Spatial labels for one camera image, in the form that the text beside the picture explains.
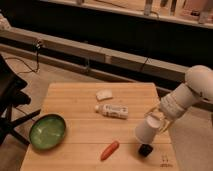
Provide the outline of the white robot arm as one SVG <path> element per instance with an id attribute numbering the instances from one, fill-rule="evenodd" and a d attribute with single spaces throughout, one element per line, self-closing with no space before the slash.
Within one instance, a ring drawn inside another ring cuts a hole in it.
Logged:
<path id="1" fill-rule="evenodd" d="M 141 144 L 151 144 L 157 134 L 165 132 L 189 107 L 203 100 L 213 102 L 213 70 L 196 65 L 186 71 L 184 83 L 144 115 L 135 128 L 136 138 Z"/>

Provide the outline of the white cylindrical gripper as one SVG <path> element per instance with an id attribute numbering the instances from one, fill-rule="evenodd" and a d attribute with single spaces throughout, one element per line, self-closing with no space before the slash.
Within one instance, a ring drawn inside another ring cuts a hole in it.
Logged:
<path id="1" fill-rule="evenodd" d="M 164 133 L 172 124 L 158 105 L 144 114 L 135 128 L 135 137 L 141 144 L 151 144 L 156 135 Z"/>

